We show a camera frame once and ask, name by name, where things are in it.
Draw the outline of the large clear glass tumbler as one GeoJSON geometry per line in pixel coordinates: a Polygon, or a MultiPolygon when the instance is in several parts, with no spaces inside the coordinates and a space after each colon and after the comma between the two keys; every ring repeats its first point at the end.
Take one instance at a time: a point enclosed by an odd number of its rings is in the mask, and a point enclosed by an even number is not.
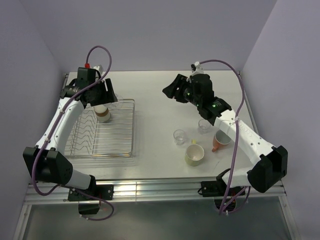
{"type": "Polygon", "coordinates": [[[109,110],[119,110],[123,107],[124,99],[121,95],[115,94],[117,101],[109,103],[108,109],[109,110]]]}

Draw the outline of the brown and white paper cup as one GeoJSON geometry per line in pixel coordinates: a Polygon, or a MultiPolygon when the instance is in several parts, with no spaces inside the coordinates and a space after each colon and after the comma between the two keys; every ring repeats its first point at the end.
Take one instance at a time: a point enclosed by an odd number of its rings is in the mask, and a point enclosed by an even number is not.
{"type": "Polygon", "coordinates": [[[109,109],[103,104],[94,106],[93,110],[99,122],[107,122],[111,117],[109,109]]]}

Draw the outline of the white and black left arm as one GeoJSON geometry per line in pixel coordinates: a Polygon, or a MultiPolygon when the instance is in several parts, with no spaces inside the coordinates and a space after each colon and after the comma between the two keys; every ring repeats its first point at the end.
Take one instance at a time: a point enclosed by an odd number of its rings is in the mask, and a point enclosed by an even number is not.
{"type": "Polygon", "coordinates": [[[86,200],[98,194],[95,177],[75,170],[64,153],[73,126],[88,105],[93,107],[98,121],[106,122],[111,117],[108,106],[118,99],[111,80],[100,79],[102,73],[101,65],[78,68],[77,77],[61,91],[57,110],[45,133],[35,146],[24,149],[23,159],[39,195],[44,192],[37,182],[78,189],[86,200]]]}

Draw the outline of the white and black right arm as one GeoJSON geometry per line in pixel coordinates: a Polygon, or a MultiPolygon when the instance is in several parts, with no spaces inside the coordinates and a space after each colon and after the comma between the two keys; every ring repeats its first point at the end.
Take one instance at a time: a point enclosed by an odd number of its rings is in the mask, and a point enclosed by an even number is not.
{"type": "Polygon", "coordinates": [[[220,173],[216,178],[220,194],[227,195],[235,187],[246,186],[265,193],[287,174],[288,151],[267,142],[238,119],[232,107],[215,96],[209,75],[178,74],[162,92],[177,102],[196,106],[200,116],[237,143],[252,163],[252,167],[236,169],[233,173],[229,169],[220,173]]]}

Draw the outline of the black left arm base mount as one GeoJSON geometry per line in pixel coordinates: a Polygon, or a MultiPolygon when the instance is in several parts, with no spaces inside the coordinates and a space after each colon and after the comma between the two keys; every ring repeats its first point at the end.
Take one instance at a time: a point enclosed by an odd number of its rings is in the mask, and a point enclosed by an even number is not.
{"type": "Polygon", "coordinates": [[[89,190],[70,189],[67,197],[68,202],[78,202],[78,212],[82,216],[89,217],[96,215],[101,210],[102,203],[107,204],[111,208],[110,218],[115,208],[109,202],[113,199],[113,184],[98,184],[93,192],[89,190]]]}

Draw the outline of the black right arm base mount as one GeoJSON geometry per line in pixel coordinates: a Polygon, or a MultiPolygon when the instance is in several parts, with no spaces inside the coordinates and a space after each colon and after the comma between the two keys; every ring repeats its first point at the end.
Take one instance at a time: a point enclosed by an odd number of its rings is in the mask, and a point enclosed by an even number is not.
{"type": "MultiPolygon", "coordinates": [[[[222,197],[225,194],[225,190],[227,185],[224,183],[223,180],[210,180],[210,181],[202,181],[200,182],[200,188],[198,189],[197,193],[202,197],[222,197]]],[[[242,191],[243,187],[232,187],[228,191],[227,199],[225,203],[231,200],[236,194],[242,191]]],[[[222,199],[214,200],[215,206],[219,209],[222,203],[222,199]]],[[[234,199],[224,210],[225,211],[233,211],[237,206],[237,202],[234,199]]]]}

